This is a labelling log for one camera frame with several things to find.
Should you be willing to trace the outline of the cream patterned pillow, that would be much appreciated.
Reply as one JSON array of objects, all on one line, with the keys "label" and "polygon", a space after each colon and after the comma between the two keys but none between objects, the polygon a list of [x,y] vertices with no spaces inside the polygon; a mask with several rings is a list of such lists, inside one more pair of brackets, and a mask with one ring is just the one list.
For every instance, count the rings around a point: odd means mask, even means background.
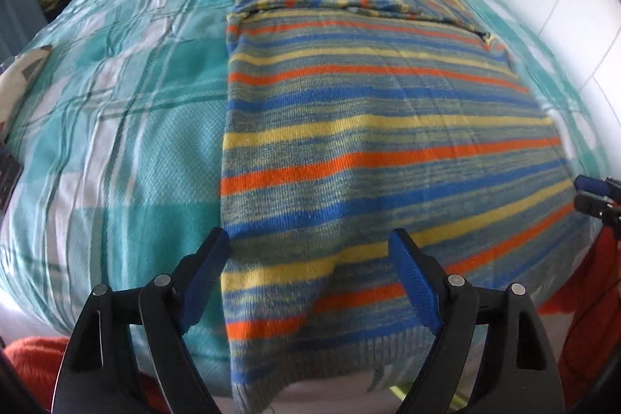
[{"label": "cream patterned pillow", "polygon": [[1,141],[9,136],[16,115],[26,92],[41,73],[52,45],[44,45],[18,55],[15,61],[1,73]]}]

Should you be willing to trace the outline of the teal plaid bedspread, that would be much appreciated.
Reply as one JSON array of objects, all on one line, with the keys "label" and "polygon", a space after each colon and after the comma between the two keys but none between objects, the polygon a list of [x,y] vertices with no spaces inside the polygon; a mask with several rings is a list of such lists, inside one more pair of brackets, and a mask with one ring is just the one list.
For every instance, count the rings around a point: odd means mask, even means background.
[{"label": "teal plaid bedspread", "polygon": [[[1,225],[1,286],[73,329],[90,289],[133,288],[222,227],[227,19],[235,0],[73,0],[31,40],[52,45],[6,139],[23,171]],[[572,178],[617,168],[603,122],[502,0],[462,0],[555,125]],[[187,346],[232,398],[222,282]]]}]

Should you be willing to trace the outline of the red fleece trousers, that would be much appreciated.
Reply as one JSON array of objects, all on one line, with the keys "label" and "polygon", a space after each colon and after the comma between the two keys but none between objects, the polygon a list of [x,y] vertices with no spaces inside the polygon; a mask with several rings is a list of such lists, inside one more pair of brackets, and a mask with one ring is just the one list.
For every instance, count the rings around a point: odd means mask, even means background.
[{"label": "red fleece trousers", "polygon": [[601,230],[570,279],[539,314],[553,347],[565,405],[596,387],[620,350],[620,244]]}]

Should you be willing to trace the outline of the green chair leg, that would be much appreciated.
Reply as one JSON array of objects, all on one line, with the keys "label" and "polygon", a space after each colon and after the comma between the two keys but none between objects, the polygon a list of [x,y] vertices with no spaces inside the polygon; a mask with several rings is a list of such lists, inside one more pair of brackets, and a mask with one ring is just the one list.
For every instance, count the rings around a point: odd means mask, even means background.
[{"label": "green chair leg", "polygon": [[[402,385],[394,385],[389,388],[389,391],[393,393],[400,401],[404,401],[406,395],[411,390],[411,383],[402,383]],[[448,413],[455,413],[466,406],[466,403],[462,397],[455,395],[451,400],[448,407]]]}]

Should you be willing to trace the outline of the striped knit sweater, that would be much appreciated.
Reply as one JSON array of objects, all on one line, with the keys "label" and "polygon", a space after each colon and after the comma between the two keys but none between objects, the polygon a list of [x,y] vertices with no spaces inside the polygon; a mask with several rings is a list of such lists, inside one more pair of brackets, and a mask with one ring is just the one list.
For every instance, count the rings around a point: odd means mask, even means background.
[{"label": "striped knit sweater", "polygon": [[232,396],[411,380],[433,335],[389,259],[406,230],[544,303],[592,244],[560,135],[462,0],[235,0],[221,223]]}]

